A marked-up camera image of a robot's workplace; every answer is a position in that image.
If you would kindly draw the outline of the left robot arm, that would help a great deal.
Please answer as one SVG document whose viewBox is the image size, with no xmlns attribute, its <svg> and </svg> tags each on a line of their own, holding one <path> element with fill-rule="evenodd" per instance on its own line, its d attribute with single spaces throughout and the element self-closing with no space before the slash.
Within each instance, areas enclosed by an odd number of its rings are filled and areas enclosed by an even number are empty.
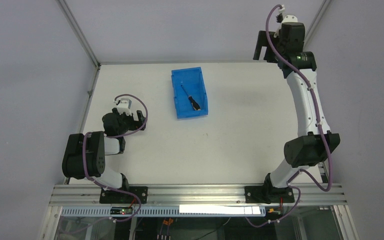
<svg viewBox="0 0 384 240">
<path fill-rule="evenodd" d="M 126 148 L 125 136 L 146 128 L 141 110 L 136 114 L 116 107 L 102 117 L 103 131 L 75 133 L 68 137 L 62 159 L 67 178 L 87 179 L 104 189 L 130 191 L 127 177 L 106 166 L 106 156 L 121 155 Z"/>
</svg>

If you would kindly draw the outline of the black yellow screwdriver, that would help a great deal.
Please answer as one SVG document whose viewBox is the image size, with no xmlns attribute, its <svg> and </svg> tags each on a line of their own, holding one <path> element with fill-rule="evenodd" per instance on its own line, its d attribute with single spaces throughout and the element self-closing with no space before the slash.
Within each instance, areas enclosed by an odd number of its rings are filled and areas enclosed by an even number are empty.
<svg viewBox="0 0 384 240">
<path fill-rule="evenodd" d="M 185 92 L 185 94 L 187 95 L 187 98 L 189 100 L 189 102 L 191 103 L 191 106 L 192 108 L 195 110 L 195 111 L 200 111 L 201 110 L 201 107 L 200 105 L 195 101 L 195 99 L 188 93 L 188 91 L 186 90 L 186 88 L 181 85 L 181 88 L 183 89 L 183 91 Z"/>
</svg>

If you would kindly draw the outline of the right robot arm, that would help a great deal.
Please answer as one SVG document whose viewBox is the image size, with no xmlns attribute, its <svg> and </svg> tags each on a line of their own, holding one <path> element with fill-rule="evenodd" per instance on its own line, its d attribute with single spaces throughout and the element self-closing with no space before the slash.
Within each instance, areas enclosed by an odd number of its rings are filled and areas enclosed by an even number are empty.
<svg viewBox="0 0 384 240">
<path fill-rule="evenodd" d="M 283 22 L 277 32 L 258 33 L 254 60 L 266 47 L 264 60 L 276 63 L 291 90 L 296 116 L 297 137 L 284 144 L 284 160 L 268 173 L 262 186 L 247 186 L 245 192 L 256 203 L 294 202 L 290 183 L 299 174 L 307 174 L 324 192 L 332 187 L 332 152 L 340 136 L 328 125 L 317 89 L 317 64 L 311 51 L 304 51 L 305 26 L 301 22 Z"/>
</svg>

